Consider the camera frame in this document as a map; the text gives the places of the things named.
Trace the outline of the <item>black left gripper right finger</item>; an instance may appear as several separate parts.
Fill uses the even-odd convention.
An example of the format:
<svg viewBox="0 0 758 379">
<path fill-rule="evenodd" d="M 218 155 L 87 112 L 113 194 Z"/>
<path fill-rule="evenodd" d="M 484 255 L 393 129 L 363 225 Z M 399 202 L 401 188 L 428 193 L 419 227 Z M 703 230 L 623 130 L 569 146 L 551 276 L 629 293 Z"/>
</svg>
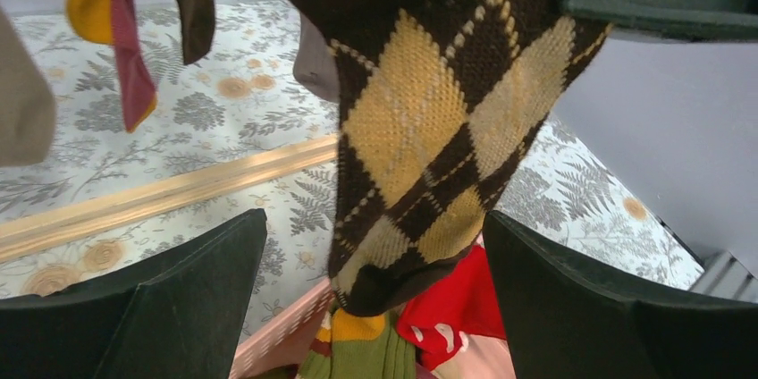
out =
<svg viewBox="0 0 758 379">
<path fill-rule="evenodd" d="M 498 211 L 483 236 L 517 377 L 756 377 L 754 303 L 626 273 Z"/>
</svg>

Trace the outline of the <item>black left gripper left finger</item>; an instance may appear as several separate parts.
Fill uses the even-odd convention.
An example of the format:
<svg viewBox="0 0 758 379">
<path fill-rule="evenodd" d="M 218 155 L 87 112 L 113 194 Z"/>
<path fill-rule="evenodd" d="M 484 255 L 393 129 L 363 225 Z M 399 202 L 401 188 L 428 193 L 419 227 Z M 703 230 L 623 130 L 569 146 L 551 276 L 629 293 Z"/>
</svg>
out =
<svg viewBox="0 0 758 379">
<path fill-rule="evenodd" d="M 2 377 L 227 377 L 266 237 L 250 209 L 118 271 L 4 299 Z"/>
</svg>

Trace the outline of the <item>red bear sock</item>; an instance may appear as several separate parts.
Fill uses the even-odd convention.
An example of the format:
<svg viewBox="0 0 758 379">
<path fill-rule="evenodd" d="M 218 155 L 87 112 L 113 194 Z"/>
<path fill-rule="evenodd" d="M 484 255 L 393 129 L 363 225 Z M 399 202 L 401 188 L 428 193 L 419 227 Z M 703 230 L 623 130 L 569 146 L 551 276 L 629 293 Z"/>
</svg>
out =
<svg viewBox="0 0 758 379">
<path fill-rule="evenodd" d="M 466 348 L 471 335 L 505 339 L 485 249 L 474 245 L 451 274 L 409 301 L 396 330 L 428 370 Z"/>
</svg>

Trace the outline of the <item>argyle brown sock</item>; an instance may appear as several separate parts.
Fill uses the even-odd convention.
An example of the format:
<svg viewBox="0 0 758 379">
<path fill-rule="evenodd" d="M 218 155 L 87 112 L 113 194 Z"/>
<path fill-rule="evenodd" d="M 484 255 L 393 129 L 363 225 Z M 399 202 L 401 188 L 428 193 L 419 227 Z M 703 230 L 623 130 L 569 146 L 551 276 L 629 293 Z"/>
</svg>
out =
<svg viewBox="0 0 758 379">
<path fill-rule="evenodd" d="M 557 0 L 290 0 L 340 82 L 340 306 L 379 316 L 447 275 L 610 28 Z"/>
</svg>

